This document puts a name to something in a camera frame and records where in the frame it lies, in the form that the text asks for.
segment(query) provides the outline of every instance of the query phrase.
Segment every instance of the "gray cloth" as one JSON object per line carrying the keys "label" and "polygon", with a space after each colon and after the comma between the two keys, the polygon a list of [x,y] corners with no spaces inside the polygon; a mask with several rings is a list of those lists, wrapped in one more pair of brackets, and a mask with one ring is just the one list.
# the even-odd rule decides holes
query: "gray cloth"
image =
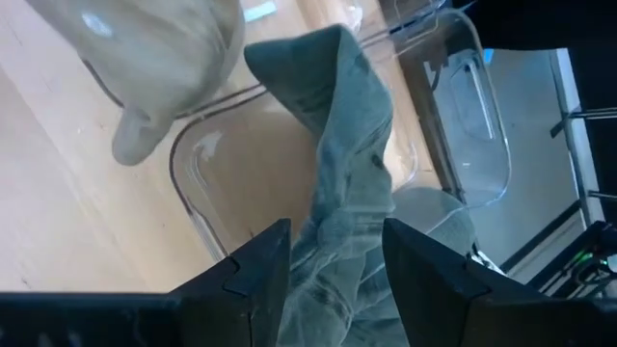
{"label": "gray cloth", "polygon": [[250,45],[245,58],[319,142],[279,346],[407,346],[381,248],[383,221],[394,210],[383,160],[392,124],[388,90],[341,26]]}

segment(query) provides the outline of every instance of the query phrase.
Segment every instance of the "gray sock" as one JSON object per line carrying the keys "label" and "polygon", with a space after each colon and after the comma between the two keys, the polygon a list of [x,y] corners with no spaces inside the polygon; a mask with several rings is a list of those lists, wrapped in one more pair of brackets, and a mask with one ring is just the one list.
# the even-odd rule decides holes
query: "gray sock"
{"label": "gray sock", "polygon": [[383,221],[393,210],[383,161],[389,92],[341,26],[250,45],[245,58],[319,141],[317,184],[292,251],[279,345],[340,345],[353,320],[366,253],[381,247]]}

